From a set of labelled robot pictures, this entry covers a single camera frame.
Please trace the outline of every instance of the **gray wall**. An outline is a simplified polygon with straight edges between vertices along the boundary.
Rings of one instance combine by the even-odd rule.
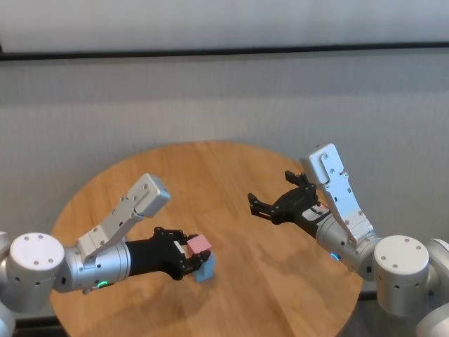
[[[162,144],[332,141],[381,235],[449,239],[448,94],[447,50],[2,62],[1,229],[50,232],[92,176]]]
[[[438,42],[448,30],[444,0],[0,1],[8,53]]]

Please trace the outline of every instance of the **pink cube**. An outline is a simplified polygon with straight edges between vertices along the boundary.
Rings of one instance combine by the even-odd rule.
[[[198,235],[187,241],[187,254],[189,256],[201,253],[202,251],[212,251],[212,246],[204,235]]]

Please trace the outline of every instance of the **wooden tabletop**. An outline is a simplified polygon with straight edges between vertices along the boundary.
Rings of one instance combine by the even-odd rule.
[[[283,172],[301,166],[269,150],[236,143],[186,143],[135,155],[94,177],[66,205],[53,236],[65,246],[97,225],[145,172],[172,199],[138,223],[204,234],[217,265],[212,279],[173,281],[157,272],[83,295],[52,293],[70,336],[335,336],[357,301],[361,279],[291,223],[251,216],[247,194],[274,202],[293,186]]]

